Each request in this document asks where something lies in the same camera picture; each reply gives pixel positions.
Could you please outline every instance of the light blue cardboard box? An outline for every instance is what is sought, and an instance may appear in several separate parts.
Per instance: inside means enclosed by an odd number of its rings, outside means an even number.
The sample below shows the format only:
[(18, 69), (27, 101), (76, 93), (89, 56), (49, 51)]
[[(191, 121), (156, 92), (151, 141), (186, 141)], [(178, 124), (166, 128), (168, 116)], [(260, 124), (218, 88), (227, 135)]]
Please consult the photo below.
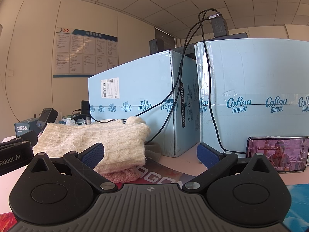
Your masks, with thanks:
[[(181, 55), (173, 51), (149, 55), (117, 66), (88, 79), (90, 111), (93, 118), (126, 119), (161, 102), (177, 80)], [(180, 156), (200, 140), (200, 113), (195, 60), (183, 60), (181, 90), (173, 114), (154, 139), (162, 154)], [(140, 117), (151, 128), (151, 139), (171, 110), (178, 85), (160, 106)]]
[[(225, 149), (246, 151), (251, 136), (309, 135), (309, 42), (247, 38), (206, 42), (211, 105)], [(222, 151), (208, 107), (208, 65), (195, 46), (201, 142)]]

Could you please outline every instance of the black box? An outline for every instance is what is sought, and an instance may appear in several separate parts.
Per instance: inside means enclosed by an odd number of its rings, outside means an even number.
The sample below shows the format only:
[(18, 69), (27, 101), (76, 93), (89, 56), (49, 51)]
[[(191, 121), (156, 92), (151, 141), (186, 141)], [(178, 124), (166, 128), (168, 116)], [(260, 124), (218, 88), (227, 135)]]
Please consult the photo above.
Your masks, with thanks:
[(42, 130), (37, 127), (37, 121), (39, 118), (29, 118), (18, 123), (15, 123), (15, 133), (16, 136), (20, 136), (30, 131), (35, 131), (38, 135)]
[(164, 51), (164, 42), (160, 38), (149, 41), (150, 55)]

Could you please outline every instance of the phone screen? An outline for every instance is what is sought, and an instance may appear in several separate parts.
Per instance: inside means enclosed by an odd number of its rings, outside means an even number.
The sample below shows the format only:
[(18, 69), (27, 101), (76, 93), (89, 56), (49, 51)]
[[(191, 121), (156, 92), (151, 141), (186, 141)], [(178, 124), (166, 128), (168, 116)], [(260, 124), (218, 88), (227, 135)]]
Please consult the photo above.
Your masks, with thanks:
[(255, 153), (263, 153), (278, 172), (297, 172), (305, 170), (308, 151), (309, 137), (251, 137), (247, 142), (246, 157), (251, 158)]

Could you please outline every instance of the small box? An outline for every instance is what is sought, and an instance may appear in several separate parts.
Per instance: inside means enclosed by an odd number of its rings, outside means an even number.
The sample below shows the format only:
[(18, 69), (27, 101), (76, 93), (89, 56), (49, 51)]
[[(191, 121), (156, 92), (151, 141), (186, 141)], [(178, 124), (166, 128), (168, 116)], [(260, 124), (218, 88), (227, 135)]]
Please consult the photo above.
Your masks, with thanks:
[(18, 123), (15, 123), (16, 136), (20, 136), (30, 131), (35, 131), (37, 134), (41, 132), (41, 129), (37, 127), (37, 121), (39, 118), (29, 118)]
[[(90, 113), (97, 120), (126, 119), (161, 102), (171, 92), (179, 71), (181, 55), (164, 51), (94, 75), (88, 79)], [(165, 122), (174, 93), (164, 103), (140, 117), (151, 128), (151, 139)], [(154, 139), (162, 154), (177, 157), (200, 140), (200, 112), (195, 60), (185, 56), (181, 90), (174, 112)]]

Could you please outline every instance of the red patterned surface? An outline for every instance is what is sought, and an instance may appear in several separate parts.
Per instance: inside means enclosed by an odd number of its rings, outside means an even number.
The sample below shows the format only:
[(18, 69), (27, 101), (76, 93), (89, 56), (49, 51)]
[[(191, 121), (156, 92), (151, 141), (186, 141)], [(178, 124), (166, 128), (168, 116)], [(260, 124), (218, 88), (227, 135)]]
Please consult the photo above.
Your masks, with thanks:
[(0, 214), (0, 232), (7, 232), (16, 223), (13, 213)]

